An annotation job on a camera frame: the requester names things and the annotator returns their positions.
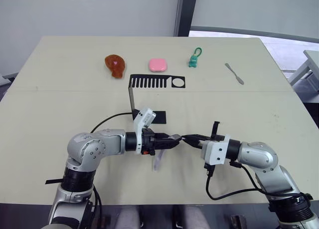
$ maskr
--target green keychain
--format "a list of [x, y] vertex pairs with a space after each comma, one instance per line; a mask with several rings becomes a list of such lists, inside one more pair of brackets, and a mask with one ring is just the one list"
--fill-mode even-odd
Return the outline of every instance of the green keychain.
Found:
[[201, 48], [198, 47], [195, 49], [194, 54], [190, 57], [188, 67], [197, 67], [197, 58], [201, 55]]

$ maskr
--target pink case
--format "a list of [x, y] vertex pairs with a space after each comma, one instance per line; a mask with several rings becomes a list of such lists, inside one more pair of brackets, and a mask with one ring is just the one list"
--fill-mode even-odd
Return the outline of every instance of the pink case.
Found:
[[166, 60], [163, 58], [152, 58], [149, 61], [149, 69], [152, 72], [164, 72], [167, 70]]

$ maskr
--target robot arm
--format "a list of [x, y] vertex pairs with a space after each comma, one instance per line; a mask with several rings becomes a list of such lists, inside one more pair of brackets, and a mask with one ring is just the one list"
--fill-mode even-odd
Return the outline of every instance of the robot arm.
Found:
[[144, 108], [134, 120], [134, 132], [101, 130], [75, 135], [67, 146], [68, 158], [62, 182], [58, 185], [50, 211], [49, 226], [60, 224], [72, 229], [90, 228], [95, 172], [102, 158], [125, 151], [154, 155], [156, 149], [177, 146], [181, 137], [155, 133], [149, 128], [155, 114]]
[[226, 158], [246, 164], [255, 172], [260, 191], [266, 195], [269, 209], [276, 213], [281, 228], [319, 228], [319, 219], [310, 209], [309, 200], [312, 198], [300, 192], [288, 171], [279, 165], [278, 156], [271, 147], [260, 142], [240, 143], [230, 139], [229, 135], [216, 135], [216, 131], [217, 127], [211, 137], [183, 136], [186, 143], [201, 148], [205, 168], [212, 169], [208, 171], [209, 177], [214, 166], [224, 164]]

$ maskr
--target beige table surface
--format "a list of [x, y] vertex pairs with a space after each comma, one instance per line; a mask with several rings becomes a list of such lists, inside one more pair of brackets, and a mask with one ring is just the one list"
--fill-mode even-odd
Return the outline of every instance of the beige table surface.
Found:
[[[198, 67], [188, 68], [198, 46]], [[123, 79], [104, 67], [109, 54], [126, 61]], [[167, 60], [165, 74], [186, 77], [185, 89], [134, 89], [138, 109], [166, 111], [167, 124], [154, 131], [210, 135], [220, 121], [219, 134], [269, 144], [301, 191], [319, 199], [319, 130], [259, 39], [47, 36], [0, 102], [0, 203], [51, 204], [57, 185], [44, 182], [62, 177], [70, 138], [130, 111], [129, 76], [150, 73], [152, 57]], [[104, 128], [132, 131], [133, 121], [121, 116]], [[185, 143], [165, 153], [158, 172], [152, 162], [134, 153], [103, 159], [94, 181], [103, 204], [266, 202], [256, 192], [211, 201], [200, 150]], [[250, 187], [227, 162], [216, 167], [210, 190], [217, 196]]]

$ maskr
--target white bracket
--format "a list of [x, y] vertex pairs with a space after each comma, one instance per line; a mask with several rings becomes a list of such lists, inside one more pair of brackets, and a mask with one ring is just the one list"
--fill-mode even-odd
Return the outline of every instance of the white bracket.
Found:
[[201, 158], [209, 165], [224, 164], [230, 136], [226, 135], [224, 141], [203, 141]]
[[136, 133], [136, 153], [140, 154], [142, 150], [142, 128], [148, 128], [156, 114], [150, 108], [143, 108], [134, 119], [134, 132]]

